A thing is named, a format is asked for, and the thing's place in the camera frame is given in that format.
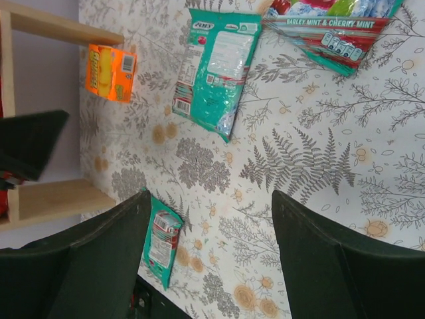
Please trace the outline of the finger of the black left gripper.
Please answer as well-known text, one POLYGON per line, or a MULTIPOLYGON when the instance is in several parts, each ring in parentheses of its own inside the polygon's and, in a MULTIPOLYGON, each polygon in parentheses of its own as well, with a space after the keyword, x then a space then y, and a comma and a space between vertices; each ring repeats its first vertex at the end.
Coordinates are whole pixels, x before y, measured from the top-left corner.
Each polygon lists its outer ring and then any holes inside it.
POLYGON ((47 166, 69 113, 51 110, 1 119, 1 172, 36 181, 47 166))

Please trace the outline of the red fruit gummy bag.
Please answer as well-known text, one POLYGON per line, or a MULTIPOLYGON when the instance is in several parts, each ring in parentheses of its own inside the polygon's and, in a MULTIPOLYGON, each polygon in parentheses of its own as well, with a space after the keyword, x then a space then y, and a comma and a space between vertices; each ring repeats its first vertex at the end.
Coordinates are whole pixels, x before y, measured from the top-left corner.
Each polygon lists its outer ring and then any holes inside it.
POLYGON ((3 216, 8 211, 7 192, 13 189, 14 184, 11 182, 11 175, 6 171, 1 171, 1 206, 0 215, 3 216))

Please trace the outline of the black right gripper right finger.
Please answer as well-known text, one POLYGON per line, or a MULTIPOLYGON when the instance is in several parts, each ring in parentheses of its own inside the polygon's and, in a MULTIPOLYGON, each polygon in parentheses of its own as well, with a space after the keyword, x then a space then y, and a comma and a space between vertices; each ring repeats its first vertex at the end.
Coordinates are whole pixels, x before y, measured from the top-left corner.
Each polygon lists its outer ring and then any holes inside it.
POLYGON ((293 318, 423 318, 424 253, 362 235, 272 194, 293 318))

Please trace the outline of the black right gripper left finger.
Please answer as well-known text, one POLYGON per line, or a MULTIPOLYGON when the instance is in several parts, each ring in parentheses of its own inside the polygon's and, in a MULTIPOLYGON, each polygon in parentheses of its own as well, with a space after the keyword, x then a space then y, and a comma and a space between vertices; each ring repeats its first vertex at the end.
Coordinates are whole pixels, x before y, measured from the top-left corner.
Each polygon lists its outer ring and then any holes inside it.
POLYGON ((151 213, 141 191, 20 249, 1 249, 2 318, 125 318, 151 213))

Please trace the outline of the small orange candy bag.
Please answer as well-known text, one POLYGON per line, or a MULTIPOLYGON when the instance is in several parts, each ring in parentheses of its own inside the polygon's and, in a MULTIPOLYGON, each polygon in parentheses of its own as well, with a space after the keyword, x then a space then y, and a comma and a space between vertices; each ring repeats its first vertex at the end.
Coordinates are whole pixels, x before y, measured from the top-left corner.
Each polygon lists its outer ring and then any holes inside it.
POLYGON ((86 90, 106 100, 130 103, 136 63, 136 54, 90 44, 86 90))

